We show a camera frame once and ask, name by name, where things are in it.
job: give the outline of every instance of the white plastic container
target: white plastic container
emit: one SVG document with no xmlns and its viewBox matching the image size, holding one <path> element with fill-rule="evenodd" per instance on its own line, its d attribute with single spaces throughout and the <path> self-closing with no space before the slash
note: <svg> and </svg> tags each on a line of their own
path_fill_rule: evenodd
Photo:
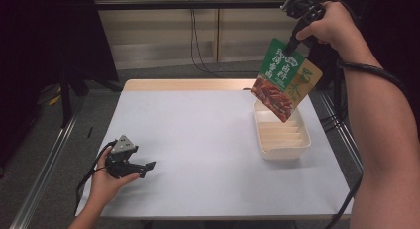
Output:
<svg viewBox="0 0 420 229">
<path fill-rule="evenodd" d="M 257 100 L 254 103 L 254 117 L 260 141 L 260 153 L 266 160 L 297 159 L 311 145 L 299 109 L 294 109 L 287 122 L 283 123 Z"/>
</svg>

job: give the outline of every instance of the food packaging label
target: food packaging label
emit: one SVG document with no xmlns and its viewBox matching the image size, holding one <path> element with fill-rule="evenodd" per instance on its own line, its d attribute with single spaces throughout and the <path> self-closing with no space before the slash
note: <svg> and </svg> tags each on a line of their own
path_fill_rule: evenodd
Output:
<svg viewBox="0 0 420 229">
<path fill-rule="evenodd" d="M 273 39 L 251 93 L 286 122 L 322 76 L 322 71 L 298 52 L 287 57 L 286 44 Z"/>
</svg>

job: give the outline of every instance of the gray floor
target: gray floor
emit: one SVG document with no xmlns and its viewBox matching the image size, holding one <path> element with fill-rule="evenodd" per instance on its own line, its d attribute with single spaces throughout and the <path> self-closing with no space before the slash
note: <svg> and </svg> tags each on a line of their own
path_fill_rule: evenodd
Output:
<svg viewBox="0 0 420 229">
<path fill-rule="evenodd" d="M 261 65 L 260 61 L 230 62 L 207 64 L 212 71 L 222 71 L 217 74 L 226 78 L 254 78 Z M 150 69 L 120 70 L 120 85 L 132 78 L 214 78 L 215 76 L 198 70 L 194 65 L 161 67 Z M 87 82 L 90 92 L 85 97 L 71 96 L 73 111 L 78 113 L 74 125 L 68 133 L 68 139 L 60 146 L 55 155 L 56 163 L 45 166 L 50 159 L 52 149 L 56 148 L 56 139 L 62 136 L 60 129 L 62 121 L 61 102 L 50 106 L 46 103 L 40 106 L 36 122 L 20 144 L 18 151 L 10 159 L 5 168 L 5 176 L 0 180 L 0 228 L 10 228 L 18 220 L 20 227 L 13 228 L 65 228 L 73 220 L 75 204 L 75 188 L 86 174 L 93 162 L 97 149 L 107 131 L 108 125 L 120 94 L 96 84 Z M 56 88 L 40 96 L 44 102 L 53 96 Z M 311 100 L 320 119 L 329 116 L 318 91 L 310 93 Z M 335 151 L 343 174 L 352 186 L 359 172 L 343 145 L 337 131 L 327 132 L 327 137 Z M 50 176 L 44 187 L 33 191 L 37 177 L 42 170 L 50 170 Z M 29 195 L 39 195 L 34 200 Z M 28 208 L 23 208 L 25 200 L 32 202 Z M 328 221 L 249 221 L 249 222 L 207 222 L 206 228 L 323 228 Z M 144 228 L 142 221 L 130 221 L 111 218 L 101 218 L 97 228 Z M 196 222 L 157 221 L 154 228 L 186 228 Z M 339 222 L 336 228 L 348 228 L 349 221 Z"/>
</svg>

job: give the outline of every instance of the black cable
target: black cable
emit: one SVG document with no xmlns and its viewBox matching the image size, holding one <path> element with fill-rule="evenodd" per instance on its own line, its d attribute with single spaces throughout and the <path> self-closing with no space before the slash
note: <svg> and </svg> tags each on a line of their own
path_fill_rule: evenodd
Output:
<svg viewBox="0 0 420 229">
<path fill-rule="evenodd" d="M 344 109 L 344 111 L 343 111 L 344 112 L 344 115 L 342 117 L 342 120 L 346 119 L 347 118 L 347 114 L 348 114 L 348 112 L 347 112 L 347 98 L 345 100 L 346 100 L 346 102 L 342 106 L 342 109 Z M 337 114 L 333 114 L 333 115 L 331 115 L 329 117 L 321 118 L 321 119 L 319 119 L 319 121 L 320 122 L 325 122 L 325 121 L 329 120 L 329 122 L 332 122 L 333 121 L 333 118 L 339 118 L 339 116 Z"/>
<path fill-rule="evenodd" d="M 331 131 L 331 130 L 335 129 L 336 127 L 340 126 L 340 125 L 341 125 L 341 124 L 343 124 L 343 123 L 344 123 L 344 120 L 340 120 L 338 123 L 335 123 L 335 124 L 334 124 L 334 126 L 332 126 L 332 127 L 328 128 L 328 129 L 324 129 L 324 132 L 325 132 L 325 133 L 328 133 L 329 131 Z"/>
<path fill-rule="evenodd" d="M 211 75 L 213 75 L 213 76 L 215 76 L 215 77 L 223 78 L 222 76 L 220 76 L 220 75 L 218 75 L 218 74 L 215 74 L 215 73 L 213 73 L 212 71 L 210 71 L 210 69 L 208 69 L 208 68 L 206 67 L 206 65 L 204 64 L 203 59 L 202 59 L 202 57 L 201 57 L 200 48 L 199 48 L 199 46 L 198 46 L 197 30 L 196 30 L 196 28 L 195 28 L 195 14 L 194 14 L 194 10 L 193 10 L 193 9 L 191 9 L 191 10 L 190 10 L 190 12 L 191 12 L 191 47 L 190 47 L 190 51 L 191 51 L 191 59 L 192 59 L 192 63 L 194 64 L 194 66 L 195 66 L 197 69 L 199 69 L 199 70 L 201 70 L 201 71 L 203 71 L 203 72 L 210 73 Z M 201 60 L 202 65 L 203 65 L 203 67 L 204 67 L 205 69 L 200 68 L 200 67 L 197 65 L 197 63 L 195 62 L 195 60 L 194 60 L 194 55 L 193 55 L 193 53 L 192 53 L 192 43 L 193 43 L 193 41 L 194 41 L 194 36 L 195 36 L 195 44 L 196 44 L 196 47 L 197 47 L 197 50 L 198 50 L 198 55 L 199 55 L 199 57 L 200 57 L 200 60 Z"/>
<path fill-rule="evenodd" d="M 343 62 L 342 60 L 337 60 L 337 67 L 339 68 L 345 68 L 349 70 L 356 70 L 356 71 L 362 71 L 366 73 L 370 73 L 379 77 L 382 77 L 395 86 L 397 86 L 401 92 L 405 95 L 405 97 L 408 99 L 408 91 L 401 80 L 399 80 L 396 76 L 391 74 L 390 72 L 384 70 L 383 68 L 376 67 L 373 65 L 363 64 L 363 63 L 353 63 L 353 62 Z"/>
<path fill-rule="evenodd" d="M 352 190 L 349 191 L 349 194 L 347 194 L 346 199 L 344 200 L 344 203 L 342 207 L 340 208 L 339 212 L 333 216 L 333 219 L 331 222 L 325 227 L 325 229 L 331 229 L 334 227 L 334 225 L 340 220 L 340 218 L 343 216 L 344 211 L 346 210 L 347 206 L 349 205 L 352 198 L 355 196 L 356 192 L 358 191 L 361 182 L 362 182 L 363 175 L 359 177 L 356 184 L 353 186 Z"/>
<path fill-rule="evenodd" d="M 97 171 L 101 171 L 101 170 L 104 170 L 104 169 L 108 169 L 110 166 L 108 166 L 108 167 L 101 167 L 101 168 L 98 168 L 98 169 L 96 169 L 95 171 L 97 172 Z"/>
<path fill-rule="evenodd" d="M 105 152 L 105 150 L 108 147 L 115 146 L 115 144 L 117 143 L 117 141 L 118 140 L 115 140 L 115 141 L 109 142 L 107 145 L 105 145 L 105 147 L 101 150 L 101 152 L 98 154 L 98 156 L 96 157 L 95 161 L 93 162 L 92 167 L 90 167 L 89 172 L 83 177 L 83 179 L 77 185 L 77 188 L 76 188 L 76 207 L 74 209 L 74 214 L 77 211 L 77 206 L 78 206 L 78 204 L 80 202 L 80 199 L 81 199 L 81 195 L 82 195 L 81 189 L 84 187 L 84 185 L 87 183 L 87 181 L 95 174 L 95 172 L 96 172 L 96 170 L 95 170 L 96 164 L 98 163 L 98 161 L 101 158 L 102 154 Z"/>
<path fill-rule="evenodd" d="M 256 70 L 256 71 L 229 71 L 229 70 L 226 70 L 226 71 L 223 71 L 223 70 L 216 70 L 216 71 L 215 71 L 215 70 L 210 70 L 210 69 L 206 66 L 206 64 L 204 63 L 203 58 L 202 58 L 202 56 L 201 56 L 201 51 L 200 51 L 200 48 L 199 48 L 199 45 L 198 45 L 197 28 L 196 28 L 195 23 L 196 23 L 196 22 L 195 22 L 195 12 L 194 12 L 194 10 L 193 10 L 193 9 L 191 9 L 191 59 L 192 59 L 192 62 L 193 62 L 194 66 L 195 66 L 196 68 L 198 68 L 199 70 L 201 70 L 201 71 L 203 71 L 203 72 L 210 73 L 210 74 L 212 74 L 212 75 L 214 75 L 214 76 L 216 76 L 216 77 L 219 77 L 219 78 L 224 78 L 224 77 L 223 77 L 223 76 L 218 75 L 217 73 L 246 73 L 246 72 L 248 72 L 248 73 L 255 73 L 255 74 L 257 74 L 257 73 L 259 72 L 258 70 Z M 195 44 L 196 44 L 197 51 L 198 51 L 198 56 L 199 56 L 199 58 L 200 58 L 200 62 L 201 62 L 201 64 L 203 65 L 204 69 L 200 68 L 200 67 L 196 64 L 196 62 L 195 62 L 195 60 L 194 60 L 194 56 L 193 56 L 193 54 L 192 54 L 192 43 L 193 43 L 193 41 L 194 41 L 194 37 L 195 37 Z"/>
</svg>

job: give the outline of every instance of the white table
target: white table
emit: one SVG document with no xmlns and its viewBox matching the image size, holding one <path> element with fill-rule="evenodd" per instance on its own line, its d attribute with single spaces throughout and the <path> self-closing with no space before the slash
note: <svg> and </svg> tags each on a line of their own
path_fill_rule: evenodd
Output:
<svg viewBox="0 0 420 229">
<path fill-rule="evenodd" d="M 139 146 L 131 163 L 157 163 L 145 178 L 122 188 L 102 216 L 289 220 L 336 214 L 349 188 L 309 97 L 298 108 L 311 147 L 296 161 L 271 162 L 259 154 L 256 99 L 248 90 L 235 90 L 252 84 L 251 79 L 128 81 L 102 146 L 126 135 Z M 90 181 L 77 213 L 89 190 Z"/>
</svg>

